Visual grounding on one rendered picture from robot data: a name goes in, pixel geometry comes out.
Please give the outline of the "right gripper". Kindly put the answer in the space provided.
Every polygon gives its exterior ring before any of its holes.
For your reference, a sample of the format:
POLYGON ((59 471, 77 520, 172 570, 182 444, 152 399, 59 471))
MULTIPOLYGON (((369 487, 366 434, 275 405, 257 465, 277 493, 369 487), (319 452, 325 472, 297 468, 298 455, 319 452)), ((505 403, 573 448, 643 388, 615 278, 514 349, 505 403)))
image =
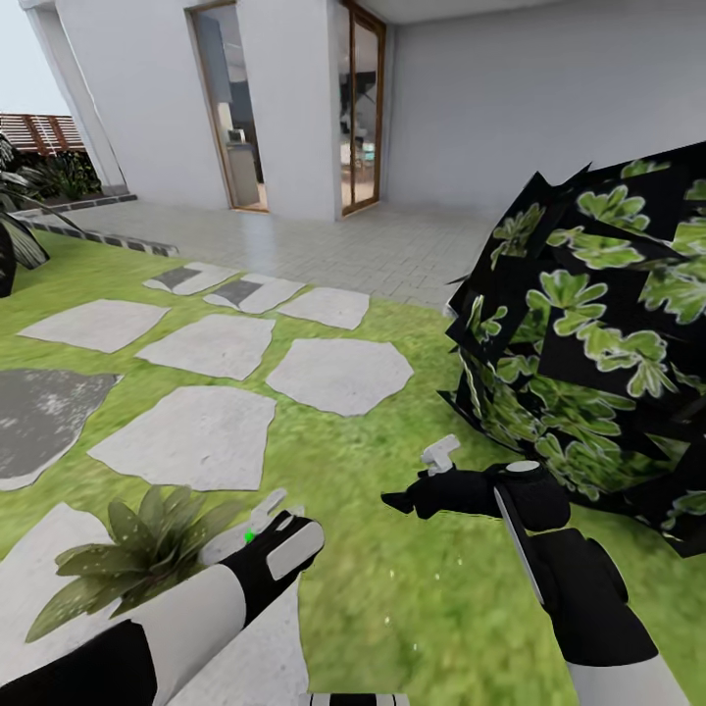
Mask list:
POLYGON ((454 465, 445 474, 423 474, 407 491, 384 493, 381 501, 406 514, 416 508, 419 519, 429 519, 440 509, 467 513, 463 506, 463 482, 468 472, 454 465))

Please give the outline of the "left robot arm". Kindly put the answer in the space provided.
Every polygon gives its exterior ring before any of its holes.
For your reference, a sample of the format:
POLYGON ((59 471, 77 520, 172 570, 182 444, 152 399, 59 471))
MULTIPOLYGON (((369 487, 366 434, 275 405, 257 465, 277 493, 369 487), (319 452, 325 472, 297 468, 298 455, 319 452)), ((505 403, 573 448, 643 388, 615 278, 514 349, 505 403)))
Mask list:
POLYGON ((317 521, 273 518, 285 496, 276 489, 248 515, 255 541, 0 686, 0 706, 168 706, 323 550, 317 521))

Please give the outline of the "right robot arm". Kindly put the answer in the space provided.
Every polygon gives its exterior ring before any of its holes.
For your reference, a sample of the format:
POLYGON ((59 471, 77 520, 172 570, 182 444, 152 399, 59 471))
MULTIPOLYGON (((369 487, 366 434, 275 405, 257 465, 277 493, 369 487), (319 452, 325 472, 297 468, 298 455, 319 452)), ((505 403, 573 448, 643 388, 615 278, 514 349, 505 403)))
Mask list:
POLYGON ((578 529, 562 484, 540 461, 458 470, 454 434, 421 454, 433 464, 405 492, 381 501, 429 519, 440 509, 503 518, 540 605, 550 618, 580 706, 690 706, 607 550, 578 529), (528 532, 532 532, 529 534, 528 532))

